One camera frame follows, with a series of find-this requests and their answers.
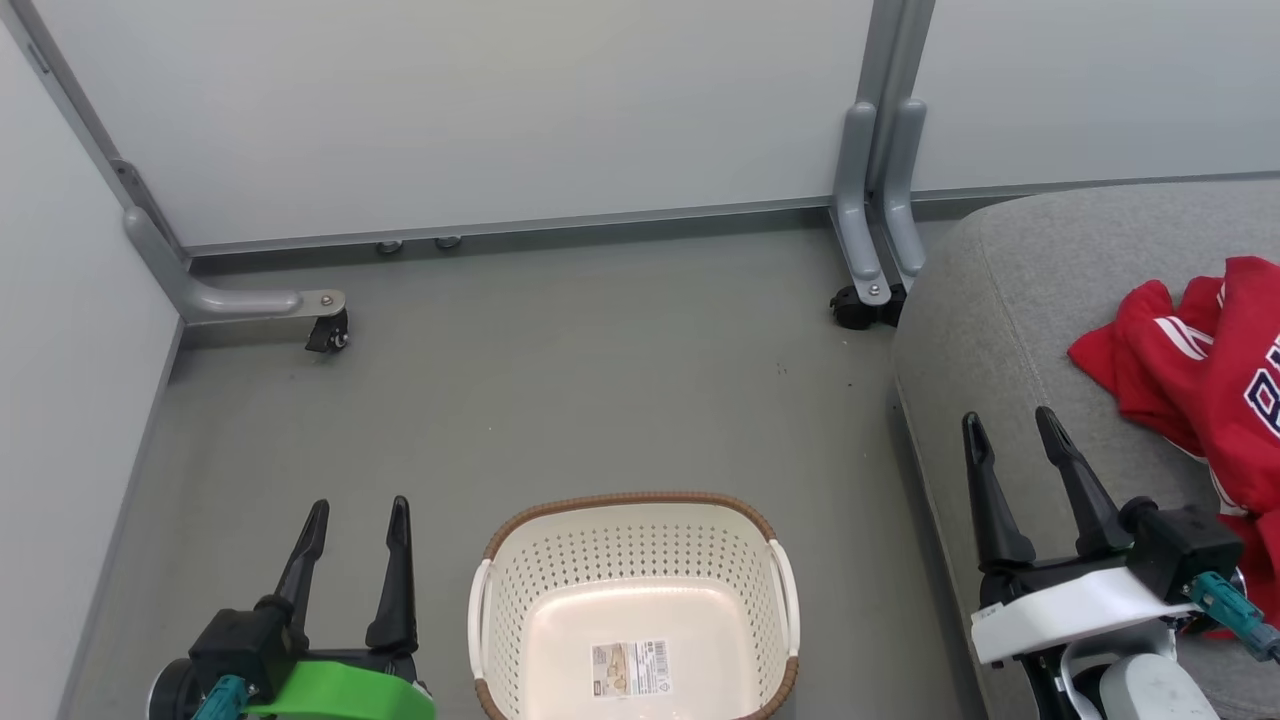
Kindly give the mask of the black caster wheel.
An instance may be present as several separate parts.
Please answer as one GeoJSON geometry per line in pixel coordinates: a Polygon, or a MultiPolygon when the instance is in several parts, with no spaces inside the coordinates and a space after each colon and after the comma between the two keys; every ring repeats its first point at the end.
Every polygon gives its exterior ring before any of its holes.
{"type": "Polygon", "coordinates": [[[904,284],[890,286],[887,301],[882,305],[867,305],[852,284],[841,288],[829,301],[829,309],[835,323],[850,331],[865,331],[874,324],[896,328],[901,316],[902,306],[906,301],[908,291],[904,284]]]}

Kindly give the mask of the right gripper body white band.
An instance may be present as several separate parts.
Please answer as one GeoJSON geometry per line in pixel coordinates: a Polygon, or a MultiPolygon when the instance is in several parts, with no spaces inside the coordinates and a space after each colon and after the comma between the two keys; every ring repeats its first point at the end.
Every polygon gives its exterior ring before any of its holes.
{"type": "Polygon", "coordinates": [[[1126,566],[1129,553],[1019,562],[980,552],[979,609],[970,621],[975,662],[1002,664],[1197,611],[1184,597],[1167,602],[1149,589],[1126,566]]]}

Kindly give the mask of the grey fabric sofa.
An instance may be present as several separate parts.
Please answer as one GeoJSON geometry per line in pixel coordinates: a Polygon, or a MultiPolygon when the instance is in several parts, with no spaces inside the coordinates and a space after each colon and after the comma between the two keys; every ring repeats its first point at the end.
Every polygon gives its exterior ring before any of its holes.
{"type": "Polygon", "coordinates": [[[1208,468],[1125,419],[1068,356],[1147,281],[1175,295],[1229,258],[1280,264],[1280,179],[1042,193],[974,211],[929,251],[908,292],[893,374],[943,555],[965,665],[989,720],[1039,720],[1016,665],[972,655],[980,571],[961,433],[978,413],[1015,521],[1041,560],[1075,555],[1076,527],[1036,409],[1051,407],[1116,503],[1224,514],[1208,468]]]}

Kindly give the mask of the paper label sticker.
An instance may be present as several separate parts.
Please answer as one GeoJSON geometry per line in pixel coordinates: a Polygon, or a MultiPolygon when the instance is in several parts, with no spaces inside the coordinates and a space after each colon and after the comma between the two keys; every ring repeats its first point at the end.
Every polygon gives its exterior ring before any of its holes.
{"type": "Polygon", "coordinates": [[[614,642],[591,647],[591,696],[632,698],[672,694],[669,642],[614,642]]]}

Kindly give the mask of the grey curved partition foot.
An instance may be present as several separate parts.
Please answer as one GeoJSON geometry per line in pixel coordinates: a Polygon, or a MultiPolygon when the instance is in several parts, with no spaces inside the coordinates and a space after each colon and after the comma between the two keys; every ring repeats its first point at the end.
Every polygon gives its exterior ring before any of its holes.
{"type": "Polygon", "coordinates": [[[909,97],[900,105],[884,159],[884,181],[879,192],[884,228],[899,274],[906,287],[914,282],[925,261],[925,251],[913,214],[913,173],[925,115],[927,105],[920,99],[909,97]]]}
{"type": "Polygon", "coordinates": [[[855,102],[845,114],[829,210],[852,288],[868,307],[882,307],[890,299],[867,213],[876,117],[876,105],[865,101],[855,102]]]}

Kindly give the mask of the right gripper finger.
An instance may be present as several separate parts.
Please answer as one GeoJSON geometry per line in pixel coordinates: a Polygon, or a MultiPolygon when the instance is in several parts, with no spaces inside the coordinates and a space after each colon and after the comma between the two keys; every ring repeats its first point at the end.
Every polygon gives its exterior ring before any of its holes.
{"type": "Polygon", "coordinates": [[[1076,527],[1079,557],[1103,557],[1128,550],[1133,538],[1119,509],[1051,407],[1036,409],[1036,425],[1044,455],[1062,479],[1076,527]]]}
{"type": "Polygon", "coordinates": [[[963,416],[963,442],[978,568],[984,574],[1029,568],[1030,539],[1020,533],[995,471],[995,450],[978,413],[963,416]]]}

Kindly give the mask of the white laundry basket brown rim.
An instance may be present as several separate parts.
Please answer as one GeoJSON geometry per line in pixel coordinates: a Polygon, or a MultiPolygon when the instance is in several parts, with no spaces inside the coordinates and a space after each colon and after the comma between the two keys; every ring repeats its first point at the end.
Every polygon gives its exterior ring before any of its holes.
{"type": "Polygon", "coordinates": [[[488,720],[773,720],[797,682],[792,564],[749,503],[700,492],[534,506],[474,573],[468,662],[488,720]],[[594,698],[591,647],[669,642],[672,694],[594,698]]]}

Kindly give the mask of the long grey partition foot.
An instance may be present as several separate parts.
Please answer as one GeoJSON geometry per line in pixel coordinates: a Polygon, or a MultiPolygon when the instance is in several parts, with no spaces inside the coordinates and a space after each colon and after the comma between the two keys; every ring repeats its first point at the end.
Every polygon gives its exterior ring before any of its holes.
{"type": "Polygon", "coordinates": [[[346,314],[346,295],[338,290],[225,290],[204,283],[188,272],[142,208],[127,208],[122,225],[154,279],[191,325],[346,314]]]}

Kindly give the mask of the grey vertical partition post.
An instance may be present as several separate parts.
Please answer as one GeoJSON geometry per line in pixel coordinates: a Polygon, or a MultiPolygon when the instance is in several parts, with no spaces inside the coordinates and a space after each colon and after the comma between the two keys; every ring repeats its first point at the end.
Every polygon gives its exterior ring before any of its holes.
{"type": "Polygon", "coordinates": [[[873,0],[856,100],[895,108],[913,95],[937,0],[873,0]]]}

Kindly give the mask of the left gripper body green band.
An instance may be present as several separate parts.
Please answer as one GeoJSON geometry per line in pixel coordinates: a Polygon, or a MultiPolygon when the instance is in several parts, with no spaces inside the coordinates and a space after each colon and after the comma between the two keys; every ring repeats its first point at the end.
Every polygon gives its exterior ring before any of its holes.
{"type": "Polygon", "coordinates": [[[360,648],[314,648],[303,634],[244,662],[247,714],[262,720],[438,720],[419,680],[419,633],[360,648]]]}

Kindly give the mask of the red and white jersey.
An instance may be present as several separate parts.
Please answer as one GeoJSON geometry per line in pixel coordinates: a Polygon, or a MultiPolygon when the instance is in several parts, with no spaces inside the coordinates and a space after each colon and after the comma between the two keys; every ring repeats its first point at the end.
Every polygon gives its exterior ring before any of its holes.
{"type": "Polygon", "coordinates": [[[1070,360],[1120,414],[1206,464],[1224,514],[1280,515],[1280,264],[1137,286],[1070,360]]]}

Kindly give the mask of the grey corner post with bracket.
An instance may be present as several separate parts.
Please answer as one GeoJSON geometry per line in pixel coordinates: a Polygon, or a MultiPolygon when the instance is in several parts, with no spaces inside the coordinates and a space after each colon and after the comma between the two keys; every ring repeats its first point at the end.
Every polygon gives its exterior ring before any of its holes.
{"type": "Polygon", "coordinates": [[[0,22],[12,33],[18,49],[32,65],[55,106],[99,168],[120,205],[124,209],[137,206],[145,210],[179,263],[183,266],[189,266],[189,255],[164,217],[138,168],[120,154],[51,31],[40,15],[35,0],[0,0],[0,22]]]}

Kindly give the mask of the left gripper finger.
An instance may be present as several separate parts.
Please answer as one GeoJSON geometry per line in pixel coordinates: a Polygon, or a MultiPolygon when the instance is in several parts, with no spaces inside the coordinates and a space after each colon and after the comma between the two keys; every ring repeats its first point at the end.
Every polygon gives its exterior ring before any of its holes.
{"type": "Polygon", "coordinates": [[[394,497],[387,529],[388,562],[378,610],[365,644],[380,653],[412,653],[419,648],[416,582],[408,500],[394,497]]]}
{"type": "Polygon", "coordinates": [[[270,605],[279,610],[291,632],[302,632],[307,615],[314,569],[324,553],[330,503],[315,501],[285,561],[285,568],[270,594],[270,605]]]}

